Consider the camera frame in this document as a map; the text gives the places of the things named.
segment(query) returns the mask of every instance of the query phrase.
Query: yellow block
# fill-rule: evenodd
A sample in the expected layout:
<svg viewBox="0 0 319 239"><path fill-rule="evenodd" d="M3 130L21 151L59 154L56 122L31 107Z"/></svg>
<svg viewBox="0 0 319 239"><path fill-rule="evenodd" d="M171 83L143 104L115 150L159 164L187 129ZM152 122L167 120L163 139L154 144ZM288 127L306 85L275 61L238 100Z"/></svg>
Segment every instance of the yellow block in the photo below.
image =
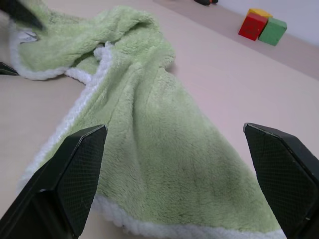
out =
<svg viewBox="0 0 319 239"><path fill-rule="evenodd" d="M249 9L247 15L249 13L251 13L251 12L255 13L255 14L258 14L260 16L264 16L264 17L273 17L270 13L268 13L265 10L262 10L260 8L251 8L251 9Z"/></svg>

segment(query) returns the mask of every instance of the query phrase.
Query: beige table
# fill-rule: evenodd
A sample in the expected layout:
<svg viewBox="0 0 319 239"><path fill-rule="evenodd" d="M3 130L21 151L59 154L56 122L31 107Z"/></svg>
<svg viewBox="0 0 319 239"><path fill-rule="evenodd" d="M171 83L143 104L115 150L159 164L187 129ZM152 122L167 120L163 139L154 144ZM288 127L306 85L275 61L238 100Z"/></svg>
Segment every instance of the beige table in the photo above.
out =
<svg viewBox="0 0 319 239"><path fill-rule="evenodd" d="M256 42L240 44L151 0L46 2L59 11L84 17L116 4L154 13L176 49L171 71L183 81L243 160L252 165L242 132L245 122L290 132L319 157L319 81L249 47ZM5 39L1 28L0 61L8 58ZM65 77L47 82L0 77L0 216L15 198L15 187L25 167L83 88L81 83ZM138 237L123 234L91 213L81 238Z"/></svg>

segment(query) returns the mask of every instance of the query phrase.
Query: white trim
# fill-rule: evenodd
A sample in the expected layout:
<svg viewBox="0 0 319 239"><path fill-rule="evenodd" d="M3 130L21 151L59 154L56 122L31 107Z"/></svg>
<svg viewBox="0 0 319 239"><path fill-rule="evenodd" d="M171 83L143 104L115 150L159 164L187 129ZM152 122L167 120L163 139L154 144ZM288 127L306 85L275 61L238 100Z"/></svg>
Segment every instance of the white trim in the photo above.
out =
<svg viewBox="0 0 319 239"><path fill-rule="evenodd" d="M47 153L57 144L65 135L65 133L73 126L75 119L87 105L92 95L96 92L99 85L103 82L106 74L112 63L111 44L106 43L105 47L98 47L94 50L94 55L97 59L101 59L96 73L88 80L88 75L81 75L84 71L72 68L69 74L73 77L79 77L79 81L86 83L85 89L81 92L80 97L75 101L73 107L62 120L62 123L56 128L55 133L43 145L40 152L35 156L34 161L27 167L23 177L18 183L18 191L20 192L27 184L32 175L39 169L41 162L44 160Z"/></svg>
<svg viewBox="0 0 319 239"><path fill-rule="evenodd" d="M16 29L16 24L11 20L9 23L9 48L11 64L19 75L31 80L46 80L64 74L69 67L58 67L56 69L48 69L45 71L33 72L22 65L18 47L25 39L21 38L21 33Z"/></svg>
<svg viewBox="0 0 319 239"><path fill-rule="evenodd" d="M64 74L66 76L77 79L78 81L82 82L85 85L87 85L92 80L92 75L76 67L68 69Z"/></svg>
<svg viewBox="0 0 319 239"><path fill-rule="evenodd" d="M96 195L92 209L112 221L116 226L134 235L158 239L285 239L282 230L269 233L239 232L225 228L211 228L196 225L160 225L135 220L106 197Z"/></svg>

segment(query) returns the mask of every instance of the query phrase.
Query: fleece towel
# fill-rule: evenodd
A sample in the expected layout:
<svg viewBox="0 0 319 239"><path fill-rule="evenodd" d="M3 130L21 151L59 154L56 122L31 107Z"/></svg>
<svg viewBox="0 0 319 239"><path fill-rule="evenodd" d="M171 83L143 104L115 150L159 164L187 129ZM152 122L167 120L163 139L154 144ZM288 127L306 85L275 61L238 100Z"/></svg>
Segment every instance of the fleece towel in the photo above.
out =
<svg viewBox="0 0 319 239"><path fill-rule="evenodd" d="M25 4L46 31L11 23L14 68L32 80L65 74L85 89L21 186L67 135L105 124L93 206L115 225L155 238L285 238L255 175L165 70L174 51L152 15L119 6L81 19Z"/></svg>

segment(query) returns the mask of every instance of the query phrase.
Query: green block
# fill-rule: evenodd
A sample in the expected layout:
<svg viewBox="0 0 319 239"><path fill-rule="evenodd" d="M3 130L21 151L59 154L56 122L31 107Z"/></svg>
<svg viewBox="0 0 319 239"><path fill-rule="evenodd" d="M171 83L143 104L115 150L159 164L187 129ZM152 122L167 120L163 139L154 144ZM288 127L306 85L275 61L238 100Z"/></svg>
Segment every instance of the green block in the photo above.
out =
<svg viewBox="0 0 319 239"><path fill-rule="evenodd" d="M273 17L268 18L268 23L259 36L259 40L276 46L287 30L287 24Z"/></svg>

